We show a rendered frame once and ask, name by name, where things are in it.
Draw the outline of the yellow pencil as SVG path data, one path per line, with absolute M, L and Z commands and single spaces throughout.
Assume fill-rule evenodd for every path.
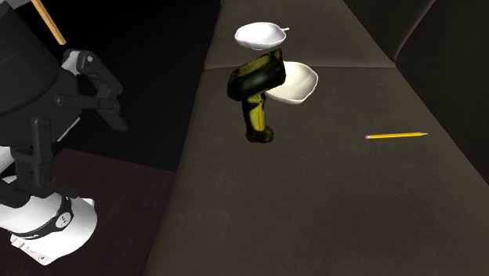
M 405 137 L 417 137 L 426 136 L 428 133 L 386 133 L 386 134 L 371 134 L 364 136 L 365 140 L 376 140 L 376 139 L 391 139 L 391 138 L 405 138 Z

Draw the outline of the white leaf-shaped bowl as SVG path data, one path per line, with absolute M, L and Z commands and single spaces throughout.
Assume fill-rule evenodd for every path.
M 255 22 L 239 27 L 234 35 L 236 43 L 253 50 L 272 49 L 286 38 L 289 28 L 281 28 L 270 22 Z

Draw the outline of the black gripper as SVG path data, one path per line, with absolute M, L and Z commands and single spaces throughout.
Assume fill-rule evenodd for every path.
M 77 75 L 93 84 L 95 96 L 77 96 Z M 1 3 L 0 146 L 11 147 L 16 180 L 0 179 L 0 204 L 18 209 L 31 196 L 55 192 L 78 197 L 76 189 L 52 178 L 53 140 L 75 122 L 80 109 L 96 110 L 112 129 L 127 131 L 119 114 L 122 91 L 94 52 L 68 49 L 60 66 L 9 3 Z

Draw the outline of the white wavy-rimmed bowl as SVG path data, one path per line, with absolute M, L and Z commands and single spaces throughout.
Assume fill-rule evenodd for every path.
M 306 64 L 285 61 L 286 79 L 279 85 L 266 92 L 266 95 L 285 104 L 301 104 L 316 89 L 318 74 Z

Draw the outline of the dark grey-brown sofa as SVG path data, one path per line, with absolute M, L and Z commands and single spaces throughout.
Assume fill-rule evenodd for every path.
M 265 144 L 226 94 L 254 21 L 319 77 Z M 488 180 L 489 0 L 221 0 L 143 276 L 489 276 Z

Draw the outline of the yellow and black barcode scanner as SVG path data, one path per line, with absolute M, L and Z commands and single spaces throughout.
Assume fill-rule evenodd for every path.
M 266 125 L 264 106 L 266 92 L 283 85 L 286 79 L 280 48 L 237 67 L 227 83 L 227 95 L 241 102 L 246 125 L 245 136 L 252 143 L 270 143 L 273 130 Z

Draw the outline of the tan wooden bar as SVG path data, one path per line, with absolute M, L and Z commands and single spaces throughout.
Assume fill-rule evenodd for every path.
M 42 3 L 42 0 L 31 0 L 31 3 L 36 8 L 38 14 L 41 16 L 46 26 L 60 45 L 66 45 L 66 39 L 60 32 L 59 28 L 56 26 L 46 7 Z

